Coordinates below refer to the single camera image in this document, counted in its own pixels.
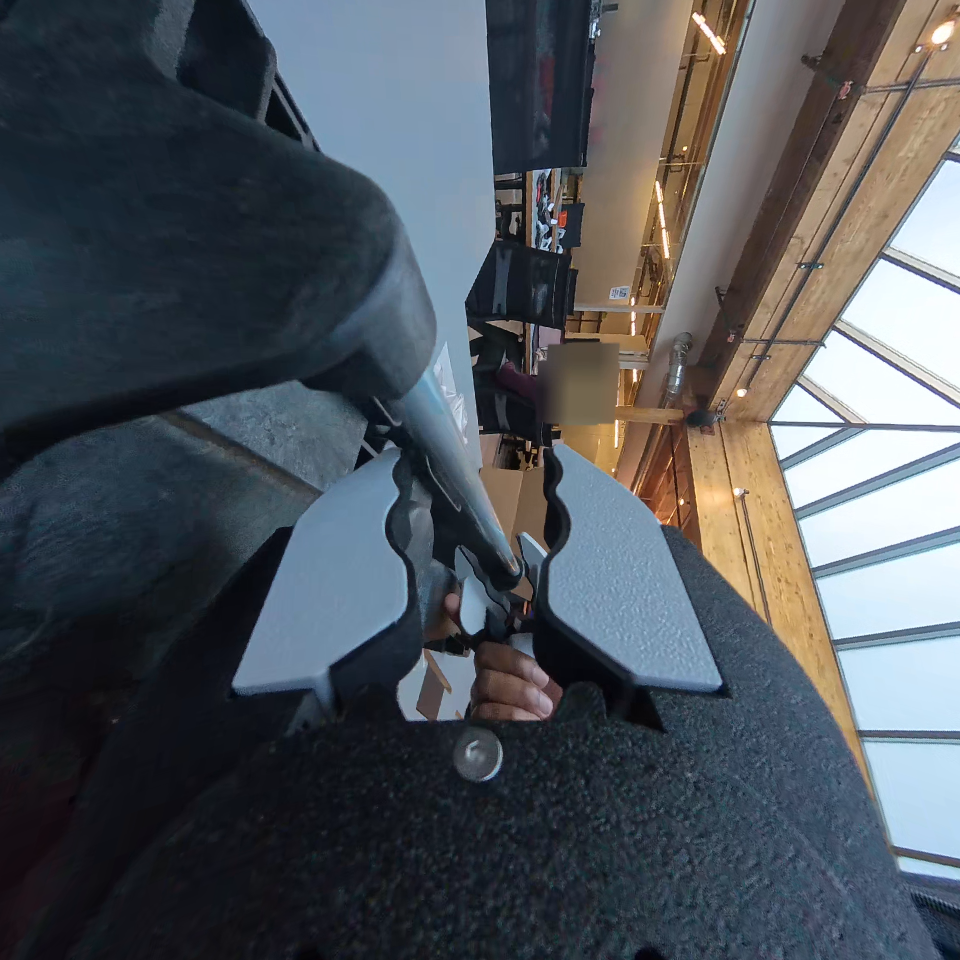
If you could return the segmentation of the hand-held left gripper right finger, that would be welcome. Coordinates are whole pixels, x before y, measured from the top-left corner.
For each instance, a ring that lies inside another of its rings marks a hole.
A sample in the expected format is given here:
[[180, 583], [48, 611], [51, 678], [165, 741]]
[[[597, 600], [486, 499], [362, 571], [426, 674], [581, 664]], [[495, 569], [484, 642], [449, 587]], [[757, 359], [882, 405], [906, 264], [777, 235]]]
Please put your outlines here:
[[543, 470], [534, 658], [564, 690], [594, 684], [608, 716], [661, 732], [652, 692], [724, 685], [662, 524], [569, 446], [547, 450]]

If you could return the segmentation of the dark wooden ceiling beam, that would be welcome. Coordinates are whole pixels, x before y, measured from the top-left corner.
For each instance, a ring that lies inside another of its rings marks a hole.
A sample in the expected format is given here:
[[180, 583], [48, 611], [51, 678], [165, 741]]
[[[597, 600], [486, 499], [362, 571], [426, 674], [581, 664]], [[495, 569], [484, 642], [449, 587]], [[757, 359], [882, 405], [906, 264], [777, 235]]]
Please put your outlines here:
[[878, 117], [882, 92], [868, 90], [899, 81], [921, 59], [922, 35], [949, 17], [955, 2], [845, 2], [828, 39], [808, 45], [798, 56], [800, 78], [808, 81], [797, 118], [774, 169], [750, 234], [729, 280], [720, 283], [716, 314], [699, 348], [697, 366], [721, 377], [739, 345], [749, 354], [762, 333], [751, 326], [769, 325], [762, 305], [774, 310], [772, 286], [778, 272], [784, 285], [804, 271], [808, 249], [820, 231], [812, 222], [817, 210], [833, 202], [843, 177], [852, 168], [863, 140], [854, 142], [857, 124], [863, 137]]

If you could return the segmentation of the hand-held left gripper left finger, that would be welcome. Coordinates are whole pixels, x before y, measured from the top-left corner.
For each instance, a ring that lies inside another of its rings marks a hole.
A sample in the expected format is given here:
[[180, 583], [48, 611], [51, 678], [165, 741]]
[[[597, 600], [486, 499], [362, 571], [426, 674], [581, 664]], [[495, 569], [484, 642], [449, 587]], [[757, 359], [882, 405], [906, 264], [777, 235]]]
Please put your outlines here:
[[239, 697], [310, 693], [326, 718], [398, 688], [425, 644], [432, 497], [392, 447], [294, 524], [231, 682]]

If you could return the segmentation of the silver ventilation duct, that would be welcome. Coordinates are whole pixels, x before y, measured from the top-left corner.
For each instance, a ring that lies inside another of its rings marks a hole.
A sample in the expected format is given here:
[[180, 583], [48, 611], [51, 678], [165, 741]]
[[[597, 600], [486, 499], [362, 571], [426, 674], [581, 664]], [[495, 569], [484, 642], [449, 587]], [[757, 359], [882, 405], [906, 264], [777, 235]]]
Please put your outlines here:
[[676, 335], [671, 343], [661, 402], [659, 404], [663, 409], [673, 407], [681, 397], [692, 346], [693, 337], [690, 332], [686, 331]]

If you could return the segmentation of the large slanted window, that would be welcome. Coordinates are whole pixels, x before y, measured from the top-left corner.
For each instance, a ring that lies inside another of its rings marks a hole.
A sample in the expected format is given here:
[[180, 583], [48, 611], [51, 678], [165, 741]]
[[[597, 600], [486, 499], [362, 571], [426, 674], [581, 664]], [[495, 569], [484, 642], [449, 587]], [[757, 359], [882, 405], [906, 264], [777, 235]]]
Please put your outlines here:
[[775, 410], [898, 867], [958, 882], [959, 157], [945, 151]]

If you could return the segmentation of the person's right hand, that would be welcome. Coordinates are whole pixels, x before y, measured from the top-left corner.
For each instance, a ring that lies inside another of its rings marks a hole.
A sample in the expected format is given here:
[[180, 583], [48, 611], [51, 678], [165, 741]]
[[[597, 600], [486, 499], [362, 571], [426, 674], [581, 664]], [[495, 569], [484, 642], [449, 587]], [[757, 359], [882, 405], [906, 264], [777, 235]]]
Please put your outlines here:
[[490, 722], [545, 722], [563, 698], [560, 685], [534, 658], [497, 642], [483, 641], [474, 654], [475, 679], [469, 716]]

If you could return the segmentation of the clear plastic bag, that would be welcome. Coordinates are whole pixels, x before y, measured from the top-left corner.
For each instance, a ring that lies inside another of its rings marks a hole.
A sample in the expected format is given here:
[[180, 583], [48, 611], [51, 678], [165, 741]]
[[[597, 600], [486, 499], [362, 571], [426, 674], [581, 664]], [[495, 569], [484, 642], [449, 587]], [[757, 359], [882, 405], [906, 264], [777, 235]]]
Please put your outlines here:
[[470, 445], [470, 421], [465, 395], [457, 387], [453, 367], [450, 361], [449, 345], [444, 342], [439, 350], [433, 366], [433, 375], [438, 389], [449, 408], [453, 420], [458, 427], [462, 443], [467, 448]]

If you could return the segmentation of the white desk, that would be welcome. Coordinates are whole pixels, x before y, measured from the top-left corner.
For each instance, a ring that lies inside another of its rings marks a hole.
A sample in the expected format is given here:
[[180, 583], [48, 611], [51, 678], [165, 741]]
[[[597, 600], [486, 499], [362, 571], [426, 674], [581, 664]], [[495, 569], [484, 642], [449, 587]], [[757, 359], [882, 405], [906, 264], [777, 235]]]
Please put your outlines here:
[[374, 181], [409, 236], [482, 466], [465, 301], [495, 240], [483, 1], [252, 1], [327, 156]]

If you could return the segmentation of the black mesh office chair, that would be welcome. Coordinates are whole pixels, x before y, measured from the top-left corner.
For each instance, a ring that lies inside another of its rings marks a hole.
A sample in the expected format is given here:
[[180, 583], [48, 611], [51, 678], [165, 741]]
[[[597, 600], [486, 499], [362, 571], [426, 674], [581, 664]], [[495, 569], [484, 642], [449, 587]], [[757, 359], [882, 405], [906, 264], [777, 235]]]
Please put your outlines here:
[[578, 271], [571, 256], [495, 240], [465, 299], [469, 322], [518, 321], [564, 330]]

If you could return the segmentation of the cardboard box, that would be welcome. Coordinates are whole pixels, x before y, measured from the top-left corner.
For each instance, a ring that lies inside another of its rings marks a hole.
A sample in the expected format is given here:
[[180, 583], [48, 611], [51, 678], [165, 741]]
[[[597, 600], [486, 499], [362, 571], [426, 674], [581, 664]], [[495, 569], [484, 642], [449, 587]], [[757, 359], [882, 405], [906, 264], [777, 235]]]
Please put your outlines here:
[[517, 537], [526, 533], [547, 549], [545, 471], [484, 466], [479, 475], [511, 548], [517, 549]]

